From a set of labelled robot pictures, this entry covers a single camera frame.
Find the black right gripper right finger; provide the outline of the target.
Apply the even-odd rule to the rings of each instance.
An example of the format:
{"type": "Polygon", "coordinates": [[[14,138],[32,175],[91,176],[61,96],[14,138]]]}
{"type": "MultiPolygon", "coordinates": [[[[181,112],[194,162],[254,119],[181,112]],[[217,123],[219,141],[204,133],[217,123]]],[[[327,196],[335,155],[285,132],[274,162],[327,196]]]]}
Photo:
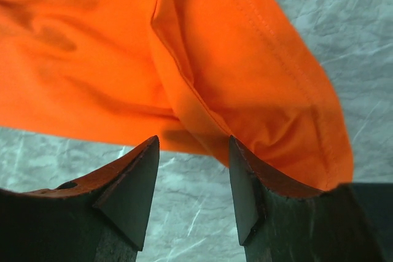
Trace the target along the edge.
{"type": "Polygon", "coordinates": [[[229,140],[239,244],[248,261],[383,261],[376,183],[321,191],[229,140]]]}

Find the orange t shirt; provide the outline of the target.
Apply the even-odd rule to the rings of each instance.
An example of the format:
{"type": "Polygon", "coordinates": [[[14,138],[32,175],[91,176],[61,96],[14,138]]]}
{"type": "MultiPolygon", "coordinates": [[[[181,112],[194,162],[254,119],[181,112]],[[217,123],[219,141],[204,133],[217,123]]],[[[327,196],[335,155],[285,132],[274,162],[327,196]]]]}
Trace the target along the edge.
{"type": "Polygon", "coordinates": [[[343,112],[276,0],[1,0],[1,125],[228,164],[238,138],[320,190],[353,178],[343,112]]]}

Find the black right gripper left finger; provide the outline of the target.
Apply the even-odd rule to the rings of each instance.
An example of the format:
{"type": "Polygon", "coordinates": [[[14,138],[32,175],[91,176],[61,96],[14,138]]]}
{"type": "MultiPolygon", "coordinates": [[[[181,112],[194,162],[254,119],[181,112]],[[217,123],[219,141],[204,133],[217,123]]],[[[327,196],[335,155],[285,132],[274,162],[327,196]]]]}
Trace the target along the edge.
{"type": "Polygon", "coordinates": [[[55,189],[1,190],[2,261],[135,261],[146,237],[160,157],[152,136],[55,189]]]}

